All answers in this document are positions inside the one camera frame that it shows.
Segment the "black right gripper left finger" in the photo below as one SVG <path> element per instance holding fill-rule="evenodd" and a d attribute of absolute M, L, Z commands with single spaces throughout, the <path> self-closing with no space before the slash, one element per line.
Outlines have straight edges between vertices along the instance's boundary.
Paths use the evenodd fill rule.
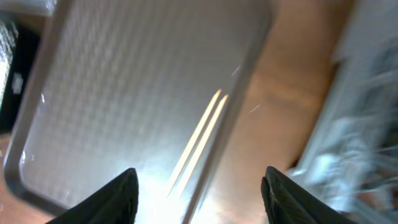
<path fill-rule="evenodd" d="M 139 203 L 139 182 L 134 168 L 126 169 L 87 199 L 48 224 L 133 224 Z"/>

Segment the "wooden chopstick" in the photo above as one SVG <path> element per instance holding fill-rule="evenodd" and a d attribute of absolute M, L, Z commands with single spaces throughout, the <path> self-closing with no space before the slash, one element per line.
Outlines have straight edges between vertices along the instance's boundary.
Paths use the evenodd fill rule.
<path fill-rule="evenodd" d="M 197 148 L 195 149 L 195 152 L 193 153 L 193 156 L 187 165 L 185 172 L 182 175 L 182 178 L 179 183 L 179 187 L 176 190 L 176 196 L 181 197 L 181 195 L 182 195 L 182 193 L 183 193 L 183 191 L 193 173 L 193 170 L 194 170 L 196 164 L 198 163 L 198 160 L 199 160 L 199 158 L 200 158 L 200 156 L 210 138 L 210 135 L 215 127 L 215 124 L 223 110 L 223 107 L 224 107 L 228 97 L 229 97 L 229 95 L 225 95 L 218 103 L 218 106 L 216 107 L 215 112 L 213 113 L 213 116 L 211 117 L 211 119 L 210 119 L 198 145 L 197 145 Z"/>
<path fill-rule="evenodd" d="M 211 98 L 208 106 L 206 107 L 206 110 L 204 111 L 203 115 L 201 116 L 194 132 L 192 133 L 192 135 L 190 136 L 190 139 L 187 142 L 187 145 L 185 146 L 176 166 L 174 167 L 174 170 L 169 178 L 169 182 L 167 185 L 167 196 L 170 195 L 173 187 L 175 186 L 175 183 L 188 159 L 188 156 L 190 155 L 195 143 L 198 140 L 198 137 L 220 95 L 220 93 L 222 92 L 221 89 L 217 90 L 216 93 L 213 95 L 213 97 Z"/>

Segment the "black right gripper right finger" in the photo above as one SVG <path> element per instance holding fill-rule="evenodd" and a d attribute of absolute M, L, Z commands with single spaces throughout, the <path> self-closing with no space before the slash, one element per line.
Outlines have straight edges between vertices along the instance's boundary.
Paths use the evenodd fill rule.
<path fill-rule="evenodd" d="M 355 224 L 272 166 L 262 178 L 261 195 L 270 224 Z"/>

